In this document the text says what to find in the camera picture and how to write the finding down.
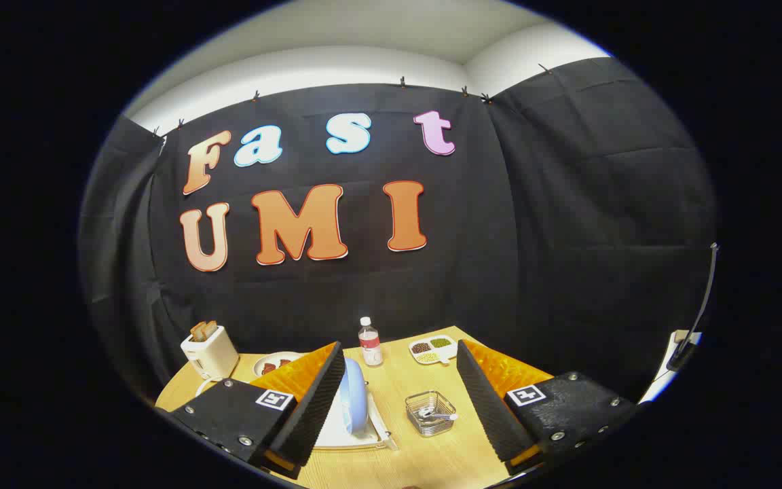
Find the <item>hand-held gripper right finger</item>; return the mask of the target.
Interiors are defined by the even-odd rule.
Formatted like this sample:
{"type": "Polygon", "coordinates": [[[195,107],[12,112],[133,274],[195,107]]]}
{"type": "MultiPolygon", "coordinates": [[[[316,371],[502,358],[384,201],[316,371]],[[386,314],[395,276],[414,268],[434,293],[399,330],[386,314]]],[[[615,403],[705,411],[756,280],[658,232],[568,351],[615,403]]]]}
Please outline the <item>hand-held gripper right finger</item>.
{"type": "Polygon", "coordinates": [[[552,376],[475,341],[459,341],[457,369],[510,475],[564,464],[638,411],[638,403],[581,372],[552,376]]]}

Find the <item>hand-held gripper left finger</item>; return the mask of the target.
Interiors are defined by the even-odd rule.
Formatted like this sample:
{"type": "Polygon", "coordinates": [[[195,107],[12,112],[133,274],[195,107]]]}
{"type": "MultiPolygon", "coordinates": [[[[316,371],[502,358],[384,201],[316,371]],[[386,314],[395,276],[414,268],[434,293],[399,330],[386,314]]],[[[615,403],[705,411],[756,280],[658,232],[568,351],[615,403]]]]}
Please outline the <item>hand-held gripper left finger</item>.
{"type": "Polygon", "coordinates": [[[334,342],[256,380],[224,378],[161,415],[242,464],[297,479],[346,371],[334,342]]]}

